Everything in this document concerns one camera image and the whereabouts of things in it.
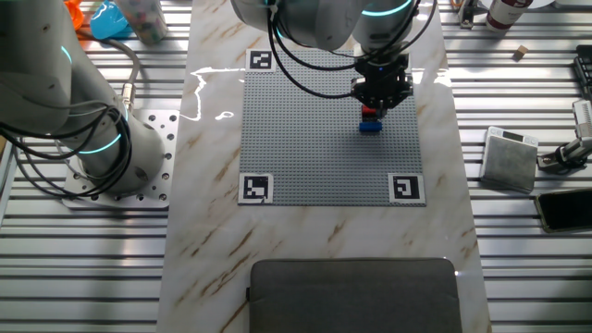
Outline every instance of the gray pad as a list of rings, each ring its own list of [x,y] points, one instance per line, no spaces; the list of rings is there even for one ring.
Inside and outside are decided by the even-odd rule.
[[[352,63],[322,51],[296,56],[321,66]],[[321,93],[347,93],[355,70],[315,71],[283,53],[282,63],[304,86]],[[240,172],[272,174],[276,205],[407,205],[390,203],[388,173],[422,174],[413,97],[388,111],[383,130],[361,135],[362,104],[354,98],[314,97],[276,72],[245,74]]]
[[[446,259],[265,260],[251,272],[251,333],[461,333]]]

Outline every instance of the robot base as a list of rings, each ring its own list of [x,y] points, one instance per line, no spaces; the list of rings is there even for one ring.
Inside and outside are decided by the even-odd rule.
[[[81,200],[64,199],[62,203],[72,209],[96,209],[97,206],[110,208],[167,208],[169,205],[171,188],[173,183],[173,166],[175,165],[175,148],[177,146],[177,133],[179,128],[179,111],[176,110],[135,110],[138,120],[152,126],[160,135],[165,145],[165,160],[158,176],[154,177],[146,186],[130,196],[114,196],[103,193],[95,197]],[[80,171],[78,157],[70,160],[70,165]],[[94,185],[86,179],[76,177],[68,169],[66,177],[66,190],[81,192],[92,188]]]

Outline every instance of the gray cushion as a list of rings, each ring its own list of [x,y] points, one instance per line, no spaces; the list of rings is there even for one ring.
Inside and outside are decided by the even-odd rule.
[[[251,333],[460,333],[445,259],[264,260],[251,272]]]

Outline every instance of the smartphone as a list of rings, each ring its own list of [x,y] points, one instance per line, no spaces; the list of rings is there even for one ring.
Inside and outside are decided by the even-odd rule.
[[[546,232],[592,228],[592,189],[540,194],[535,205]]]

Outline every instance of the white marble surface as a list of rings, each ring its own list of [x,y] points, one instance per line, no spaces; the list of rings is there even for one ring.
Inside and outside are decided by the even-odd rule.
[[[490,331],[438,13],[411,55],[427,208],[238,206],[244,52],[256,47],[266,35],[228,0],[193,2],[158,332],[246,333],[255,262],[332,257],[446,257],[464,333]]]

